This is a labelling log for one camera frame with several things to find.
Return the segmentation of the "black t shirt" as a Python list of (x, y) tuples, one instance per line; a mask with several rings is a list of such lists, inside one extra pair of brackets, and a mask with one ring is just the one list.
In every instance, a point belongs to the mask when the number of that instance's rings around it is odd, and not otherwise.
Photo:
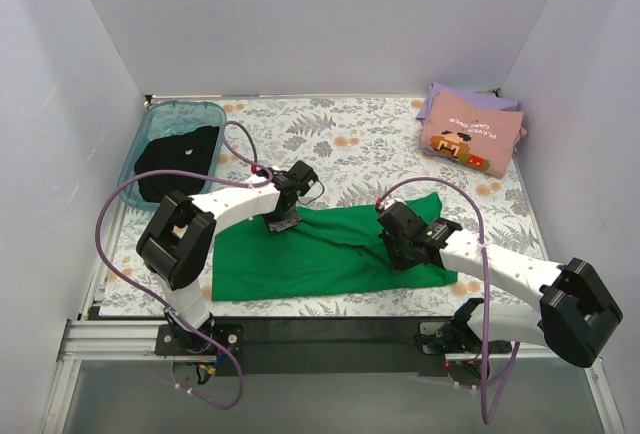
[[(150, 141), (134, 164), (136, 175), (153, 170), (180, 170), (208, 175), (220, 128), (201, 126), (194, 131)], [(146, 202), (158, 203), (172, 191), (200, 194), (206, 181), (179, 175), (158, 175), (142, 179), (138, 189)]]

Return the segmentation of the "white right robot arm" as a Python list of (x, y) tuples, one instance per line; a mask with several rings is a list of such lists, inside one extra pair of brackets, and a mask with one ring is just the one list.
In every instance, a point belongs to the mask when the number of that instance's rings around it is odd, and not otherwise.
[(484, 341), (520, 342), (546, 346), (569, 364), (588, 368), (623, 319), (609, 289), (584, 260), (557, 264), (496, 245), (482, 246), (477, 234), (444, 218), (428, 223), (402, 201), (380, 202), (376, 211), (394, 269), (426, 266), (462, 273), (520, 301), (466, 301), (448, 322), (426, 335), (432, 351), (471, 353)]

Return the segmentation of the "blue plastic basket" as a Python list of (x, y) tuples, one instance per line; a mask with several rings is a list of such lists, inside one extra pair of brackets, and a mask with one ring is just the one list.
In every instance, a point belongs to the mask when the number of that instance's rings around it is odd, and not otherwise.
[[(170, 100), (150, 107), (136, 132), (118, 183), (154, 170), (213, 176), (222, 145), (220, 129), (226, 121), (223, 108), (212, 102)], [(131, 184), (120, 197), (132, 208), (153, 211), (172, 191), (194, 195), (210, 188), (209, 181), (159, 175)]]

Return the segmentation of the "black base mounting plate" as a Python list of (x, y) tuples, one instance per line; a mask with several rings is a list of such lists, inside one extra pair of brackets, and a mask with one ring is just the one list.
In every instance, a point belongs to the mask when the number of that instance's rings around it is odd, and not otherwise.
[(205, 331), (244, 374), (418, 373), (443, 376), (449, 355), (480, 341), (449, 317), (223, 317)]

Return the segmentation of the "lavender folded t shirt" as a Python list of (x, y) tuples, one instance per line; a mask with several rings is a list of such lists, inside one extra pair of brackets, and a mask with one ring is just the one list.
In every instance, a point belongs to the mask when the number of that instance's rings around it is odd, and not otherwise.
[(417, 119), (422, 122), (420, 144), (433, 152), (441, 149), (435, 138), (447, 149), (470, 149), (473, 154), (493, 159), (510, 156), (519, 141), (527, 135), (524, 113), (519, 103), (493, 92), (475, 92), (434, 83)]

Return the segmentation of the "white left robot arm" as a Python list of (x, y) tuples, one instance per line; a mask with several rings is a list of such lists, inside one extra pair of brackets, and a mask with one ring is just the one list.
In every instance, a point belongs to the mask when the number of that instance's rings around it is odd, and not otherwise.
[(319, 178), (308, 164), (298, 161), (287, 171), (255, 168), (246, 183), (246, 188), (227, 187), (210, 194), (168, 194), (136, 246), (145, 266), (160, 280), (168, 302), (165, 317), (172, 339), (192, 354), (214, 352), (204, 335), (233, 354), (241, 351), (240, 326), (216, 327), (200, 296), (198, 277), (215, 237), (255, 217), (264, 220), (270, 233), (297, 226), (298, 200), (319, 183)]

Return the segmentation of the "green t shirt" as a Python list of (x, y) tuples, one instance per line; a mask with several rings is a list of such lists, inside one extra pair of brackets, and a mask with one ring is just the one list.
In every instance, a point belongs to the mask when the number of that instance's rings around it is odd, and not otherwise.
[(243, 221), (215, 238), (212, 298), (255, 301), (326, 297), (454, 284), (458, 275), (433, 265), (406, 271), (390, 263), (371, 205), (299, 208), (300, 223), (279, 233)]

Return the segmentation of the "aluminium frame rail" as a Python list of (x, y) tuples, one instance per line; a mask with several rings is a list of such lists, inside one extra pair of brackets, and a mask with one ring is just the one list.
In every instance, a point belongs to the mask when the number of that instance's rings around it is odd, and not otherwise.
[(574, 368), (523, 346), (490, 424), (476, 391), (418, 373), (249, 374), (224, 363), (204, 391), (184, 391), (195, 358), (160, 321), (73, 321), (65, 330), (47, 433), (620, 433), (603, 367)]

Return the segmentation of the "pink folded t shirt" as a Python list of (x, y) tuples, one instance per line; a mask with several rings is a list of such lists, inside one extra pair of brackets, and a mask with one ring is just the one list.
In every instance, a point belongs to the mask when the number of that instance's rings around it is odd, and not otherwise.
[(526, 135), (520, 111), (476, 107), (448, 92), (432, 104), (420, 146), (492, 177), (506, 174), (515, 147)]

